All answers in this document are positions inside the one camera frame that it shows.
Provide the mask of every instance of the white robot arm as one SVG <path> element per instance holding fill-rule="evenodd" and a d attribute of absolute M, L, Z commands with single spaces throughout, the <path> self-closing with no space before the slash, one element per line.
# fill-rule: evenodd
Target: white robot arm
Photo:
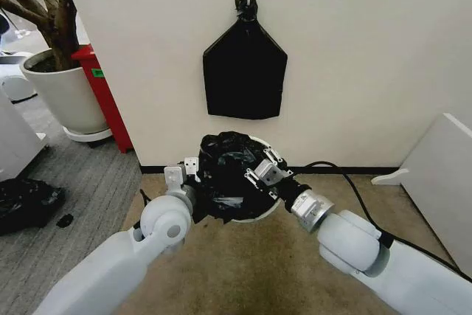
<path fill-rule="evenodd" d="M 290 179 L 291 171 L 277 167 L 278 153 L 260 142 L 267 145 L 268 158 L 248 169 L 246 179 L 255 187 L 262 181 L 267 186 L 288 181 L 280 198 L 304 229 L 318 230 L 319 252 L 327 262 L 402 314 L 472 314 L 471 283 L 404 243 L 394 240 L 385 246 L 382 231 L 358 215 L 333 213 L 332 202 Z M 139 223 L 112 235 L 66 274 L 34 315 L 110 314 L 124 301 L 154 259 L 183 243 L 198 200 L 186 184 L 187 175 L 196 176 L 195 159 L 190 161 L 197 161 L 196 169 L 166 167 L 166 194 L 144 208 Z"/>

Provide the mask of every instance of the trash bin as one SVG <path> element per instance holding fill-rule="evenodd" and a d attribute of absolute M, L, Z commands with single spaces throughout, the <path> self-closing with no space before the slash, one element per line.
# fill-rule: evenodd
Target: trash bin
<path fill-rule="evenodd" d="M 130 136 L 126 131 L 125 123 L 119 114 L 117 104 L 111 95 L 110 88 L 106 83 L 100 64 L 98 63 L 95 51 L 91 44 L 81 47 L 72 58 L 80 61 L 83 71 L 86 73 L 90 87 L 95 93 L 106 122 L 110 126 L 111 133 L 115 138 L 119 150 L 126 153 L 127 149 L 133 148 Z"/>

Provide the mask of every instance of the potted plant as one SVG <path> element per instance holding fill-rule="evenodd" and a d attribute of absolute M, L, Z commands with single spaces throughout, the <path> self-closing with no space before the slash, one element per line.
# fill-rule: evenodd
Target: potted plant
<path fill-rule="evenodd" d="M 31 21 L 48 44 L 47 51 L 29 57 L 20 67 L 68 136 L 106 131 L 105 117 L 89 82 L 80 64 L 71 58 L 79 49 L 74 2 L 0 0 L 0 8 Z"/>

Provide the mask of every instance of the black cable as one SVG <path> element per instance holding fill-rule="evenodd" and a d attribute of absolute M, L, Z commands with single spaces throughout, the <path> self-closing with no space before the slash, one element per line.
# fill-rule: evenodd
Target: black cable
<path fill-rule="evenodd" d="M 142 200 L 144 201 L 145 207 L 146 207 L 148 205 L 148 202 L 150 202 L 150 198 L 146 195 L 145 191 L 143 191 L 142 189 L 139 191 L 142 195 Z"/>
<path fill-rule="evenodd" d="M 400 238 L 399 236 L 397 235 L 394 235 L 392 234 L 391 232 L 387 232 L 386 230 L 382 229 L 379 227 L 379 225 L 372 219 L 372 217 L 370 216 L 369 214 L 369 211 L 367 210 L 367 207 L 361 197 L 361 194 L 359 193 L 359 191 L 357 190 L 357 187 L 354 185 L 354 182 L 353 180 L 351 180 L 351 178 L 336 164 L 333 164 L 332 162 L 323 162 L 323 161 L 319 161 L 319 162 L 312 162 L 308 165 L 305 165 L 305 167 L 313 167 L 313 166 L 316 166 L 316 165 L 328 165 L 328 166 L 331 166 L 331 167 L 334 167 L 335 169 L 337 169 L 337 171 L 343 175 L 343 177 L 346 179 L 346 181 L 349 183 L 349 185 L 351 186 L 351 188 L 353 189 L 354 193 L 355 193 L 355 196 L 357 197 L 358 201 L 359 201 L 359 204 L 361 205 L 362 207 L 362 210 L 364 211 L 364 214 L 366 215 L 367 219 L 369 220 L 369 222 L 375 226 L 375 228 L 377 228 L 380 232 L 382 233 L 386 233 L 388 235 L 391 235 L 395 240 L 397 241 L 400 241 L 401 243 L 404 243 L 405 245 L 408 245 L 410 247 L 412 247 L 413 249 L 416 249 L 417 251 L 419 252 L 422 252 L 423 254 L 425 255 L 428 255 L 430 258 L 436 260 L 437 262 L 441 263 L 443 266 L 447 267 L 448 269 L 452 270 L 453 272 L 457 273 L 461 278 L 463 278 L 464 280 L 467 280 L 468 282 L 472 283 L 472 278 L 470 278 L 468 275 L 466 275 L 464 272 L 462 272 L 460 269 L 458 269 L 456 266 L 450 264 L 448 261 L 446 260 L 443 260 L 441 257 L 439 256 L 436 256 L 435 254 L 433 254 L 432 252 L 424 249 L 423 247 L 421 246 L 418 246 L 417 244 L 415 243 L 412 243 L 411 241 L 408 241 L 408 240 L 405 240 L 403 238 Z M 298 173 L 294 173 L 290 176 L 290 178 L 293 178 L 294 176 L 296 175 L 299 175 Z"/>

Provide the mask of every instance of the black garbage bag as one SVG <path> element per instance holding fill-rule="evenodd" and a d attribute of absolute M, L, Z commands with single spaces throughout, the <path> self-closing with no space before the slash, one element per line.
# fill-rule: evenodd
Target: black garbage bag
<path fill-rule="evenodd" d="M 287 55 L 257 22 L 256 0 L 236 0 L 237 21 L 204 53 L 209 114 L 261 120 L 280 113 Z"/>
<path fill-rule="evenodd" d="M 199 199 L 193 211 L 198 223 L 207 215 L 223 222 L 253 219 L 267 212 L 276 201 L 244 177 L 246 169 L 254 170 L 262 160 L 265 145 L 246 134 L 223 132 L 201 140 L 198 155 L 198 177 L 195 183 Z"/>
<path fill-rule="evenodd" d="M 32 179 L 0 182 L 0 235 L 47 224 L 64 202 L 62 188 Z"/>

